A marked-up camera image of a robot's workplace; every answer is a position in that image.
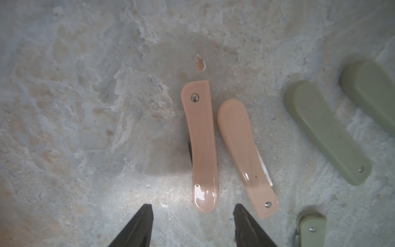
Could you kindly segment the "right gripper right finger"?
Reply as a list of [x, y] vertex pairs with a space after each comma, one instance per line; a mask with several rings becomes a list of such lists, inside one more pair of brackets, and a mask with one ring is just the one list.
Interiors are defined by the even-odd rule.
[[235, 205], [233, 215], [237, 247], [277, 247], [242, 204]]

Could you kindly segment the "pink knife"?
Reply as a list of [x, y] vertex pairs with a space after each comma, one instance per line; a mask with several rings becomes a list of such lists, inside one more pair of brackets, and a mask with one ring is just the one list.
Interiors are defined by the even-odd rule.
[[219, 200], [219, 173], [210, 83], [187, 83], [181, 91], [192, 157], [192, 196], [202, 213], [214, 210]]
[[244, 189], [261, 219], [277, 212], [279, 200], [256, 146], [249, 115], [243, 103], [225, 101], [217, 114], [218, 127]]

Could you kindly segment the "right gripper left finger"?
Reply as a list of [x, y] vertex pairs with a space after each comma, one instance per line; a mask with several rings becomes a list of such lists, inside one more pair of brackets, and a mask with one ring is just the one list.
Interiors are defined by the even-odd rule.
[[154, 214], [151, 204], [144, 204], [108, 247], [150, 247]]

